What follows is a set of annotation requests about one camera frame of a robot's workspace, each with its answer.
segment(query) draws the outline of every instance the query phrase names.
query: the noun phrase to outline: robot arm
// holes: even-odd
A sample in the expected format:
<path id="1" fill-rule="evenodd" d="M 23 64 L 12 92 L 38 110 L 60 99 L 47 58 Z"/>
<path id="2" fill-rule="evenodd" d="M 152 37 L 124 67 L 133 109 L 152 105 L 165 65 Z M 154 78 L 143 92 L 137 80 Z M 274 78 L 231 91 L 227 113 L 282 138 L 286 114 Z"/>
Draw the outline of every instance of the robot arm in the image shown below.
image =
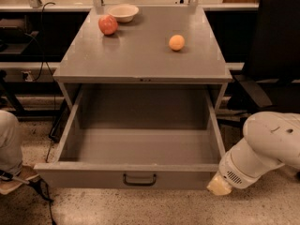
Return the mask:
<path id="1" fill-rule="evenodd" d="M 247 188 L 284 165 L 300 169 L 300 114 L 255 113 L 246 121 L 243 134 L 207 186 L 215 195 L 229 194 L 232 187 Z"/>

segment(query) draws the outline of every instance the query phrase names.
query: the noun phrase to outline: apple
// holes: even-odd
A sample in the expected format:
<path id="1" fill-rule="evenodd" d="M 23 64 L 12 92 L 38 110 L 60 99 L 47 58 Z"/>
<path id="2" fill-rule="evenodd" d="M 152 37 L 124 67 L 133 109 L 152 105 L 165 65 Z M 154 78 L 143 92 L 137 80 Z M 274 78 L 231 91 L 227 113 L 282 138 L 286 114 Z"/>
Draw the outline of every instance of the apple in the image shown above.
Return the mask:
<path id="1" fill-rule="evenodd" d="M 112 15 L 103 15 L 98 20 L 98 26 L 104 35 L 111 35 L 118 29 L 118 22 Z"/>

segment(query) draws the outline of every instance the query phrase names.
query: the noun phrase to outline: drawer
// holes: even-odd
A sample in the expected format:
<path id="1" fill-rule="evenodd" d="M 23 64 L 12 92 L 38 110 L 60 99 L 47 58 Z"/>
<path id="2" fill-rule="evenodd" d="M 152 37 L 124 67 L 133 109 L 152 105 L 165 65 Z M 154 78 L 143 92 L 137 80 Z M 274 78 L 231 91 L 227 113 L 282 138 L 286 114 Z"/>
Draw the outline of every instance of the drawer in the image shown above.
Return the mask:
<path id="1" fill-rule="evenodd" d="M 203 189 L 224 153 L 205 85 L 85 84 L 35 169 L 59 188 Z"/>

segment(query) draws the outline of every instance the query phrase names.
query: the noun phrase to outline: black chair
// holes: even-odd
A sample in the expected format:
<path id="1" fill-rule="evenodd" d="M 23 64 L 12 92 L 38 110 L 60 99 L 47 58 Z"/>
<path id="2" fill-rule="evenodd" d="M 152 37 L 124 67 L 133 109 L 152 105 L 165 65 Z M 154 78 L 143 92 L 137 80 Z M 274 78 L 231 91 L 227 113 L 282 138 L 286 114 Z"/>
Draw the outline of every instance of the black chair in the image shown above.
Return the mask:
<path id="1" fill-rule="evenodd" d="M 260 0 L 255 33 L 230 110 L 300 113 L 300 0 Z"/>

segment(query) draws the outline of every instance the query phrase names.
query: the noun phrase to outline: terrazzo floor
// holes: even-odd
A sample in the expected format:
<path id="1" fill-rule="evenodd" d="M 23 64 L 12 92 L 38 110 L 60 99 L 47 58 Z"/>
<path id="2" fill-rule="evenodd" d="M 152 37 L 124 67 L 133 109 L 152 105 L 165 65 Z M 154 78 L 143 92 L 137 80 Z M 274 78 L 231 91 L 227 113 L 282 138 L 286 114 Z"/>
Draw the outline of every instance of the terrazzo floor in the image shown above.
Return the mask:
<path id="1" fill-rule="evenodd" d="M 23 121 L 22 151 L 26 164 L 49 161 L 57 144 L 48 134 L 52 121 Z M 239 130 L 222 127 L 226 147 Z M 256 184 L 217 197 L 206 190 L 126 190 L 49 187 L 51 206 L 29 186 L 0 195 L 1 225 L 296 225 L 300 224 L 300 182 L 297 170 L 283 167 Z"/>

